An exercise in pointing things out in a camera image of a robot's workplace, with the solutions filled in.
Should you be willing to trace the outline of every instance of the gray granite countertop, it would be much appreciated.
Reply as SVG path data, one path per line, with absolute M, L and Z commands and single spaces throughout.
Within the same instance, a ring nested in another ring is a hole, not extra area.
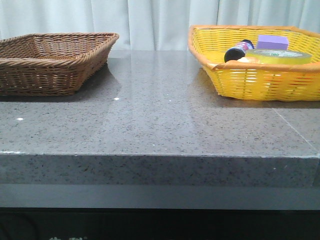
M 0 109 L 0 184 L 320 186 L 320 102 L 218 96 L 187 51 L 113 50 L 75 95 Z

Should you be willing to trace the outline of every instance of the bottle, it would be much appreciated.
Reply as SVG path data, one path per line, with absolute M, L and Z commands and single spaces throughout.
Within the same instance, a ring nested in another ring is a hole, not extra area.
M 238 42 L 235 46 L 229 48 L 224 55 L 224 62 L 230 60 L 238 60 L 246 55 L 246 51 L 249 49 L 255 49 L 255 46 L 250 40 L 244 39 Z

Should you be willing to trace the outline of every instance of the white curtain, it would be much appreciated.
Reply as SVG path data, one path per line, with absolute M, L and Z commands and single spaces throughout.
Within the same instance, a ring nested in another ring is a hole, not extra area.
M 320 32 L 320 0 L 0 0 L 0 38 L 116 32 L 118 50 L 186 50 L 190 25 L 279 25 Z

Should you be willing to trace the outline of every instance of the yellow wicker basket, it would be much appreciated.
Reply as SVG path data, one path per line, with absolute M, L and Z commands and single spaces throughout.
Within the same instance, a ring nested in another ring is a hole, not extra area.
M 288 49 L 312 55 L 301 65 L 224 62 L 237 42 L 258 35 L 285 36 Z M 320 34 L 294 26 L 193 25 L 188 47 L 211 78 L 219 95 L 259 101 L 320 100 Z

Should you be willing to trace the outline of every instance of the purple sponge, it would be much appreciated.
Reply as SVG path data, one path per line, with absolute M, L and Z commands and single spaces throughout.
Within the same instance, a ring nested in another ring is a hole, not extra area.
M 259 35 L 256 49 L 282 49 L 287 50 L 288 38 L 285 36 Z

